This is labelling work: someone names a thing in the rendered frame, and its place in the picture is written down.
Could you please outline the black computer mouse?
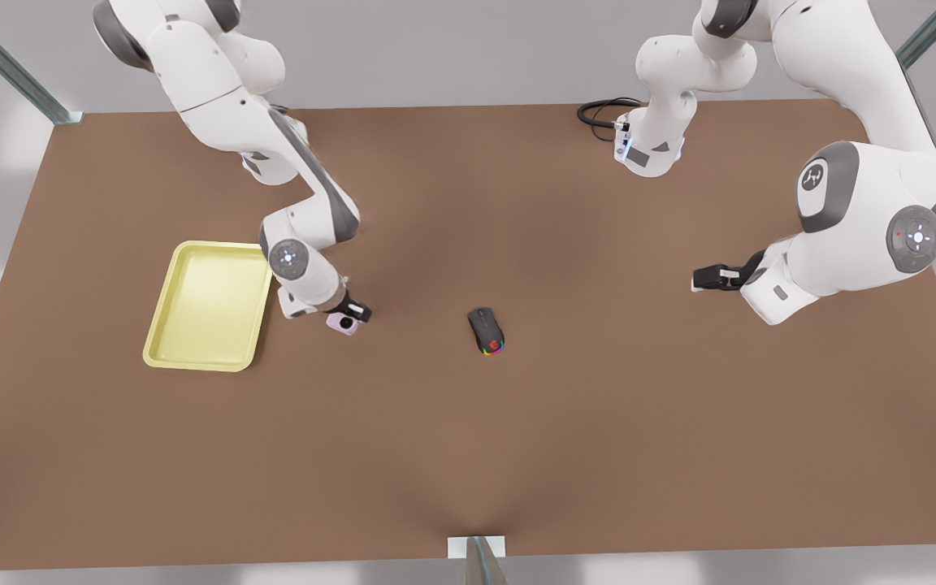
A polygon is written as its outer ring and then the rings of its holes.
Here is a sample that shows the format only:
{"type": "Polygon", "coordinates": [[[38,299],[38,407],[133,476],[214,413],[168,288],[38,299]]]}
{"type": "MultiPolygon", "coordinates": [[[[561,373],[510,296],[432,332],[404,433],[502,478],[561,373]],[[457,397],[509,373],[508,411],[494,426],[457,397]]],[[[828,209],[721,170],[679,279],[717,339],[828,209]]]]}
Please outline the black computer mouse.
{"type": "Polygon", "coordinates": [[[476,347],[483,355],[497,354],[505,347],[505,336],[490,307],[478,307],[467,314],[476,347]]]}

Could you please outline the pale yellow tray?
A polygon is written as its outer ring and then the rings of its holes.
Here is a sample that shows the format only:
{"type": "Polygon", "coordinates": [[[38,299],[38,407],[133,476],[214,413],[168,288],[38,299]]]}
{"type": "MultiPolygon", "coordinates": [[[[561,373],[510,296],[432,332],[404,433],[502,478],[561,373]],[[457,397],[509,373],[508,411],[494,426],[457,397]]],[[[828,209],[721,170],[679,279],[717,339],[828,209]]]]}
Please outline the pale yellow tray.
{"type": "Polygon", "coordinates": [[[243,371],[274,275],[259,245],[187,240],[175,248],[142,359],[157,369],[243,371]]]}

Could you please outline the silver frame post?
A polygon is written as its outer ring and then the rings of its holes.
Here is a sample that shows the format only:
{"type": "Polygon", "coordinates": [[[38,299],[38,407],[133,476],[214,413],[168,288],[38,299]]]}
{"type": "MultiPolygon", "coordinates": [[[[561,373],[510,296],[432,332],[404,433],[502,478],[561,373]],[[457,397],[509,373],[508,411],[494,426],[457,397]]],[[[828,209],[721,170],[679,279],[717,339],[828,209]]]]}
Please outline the silver frame post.
{"type": "Polygon", "coordinates": [[[504,535],[447,538],[447,557],[465,562],[464,585],[509,585],[499,564],[505,556],[504,535]]]}
{"type": "Polygon", "coordinates": [[[936,10],[895,51],[903,70],[908,70],[936,43],[936,10]]]}
{"type": "Polygon", "coordinates": [[[68,110],[30,71],[0,45],[0,77],[54,125],[77,125],[83,112],[68,110]]]}

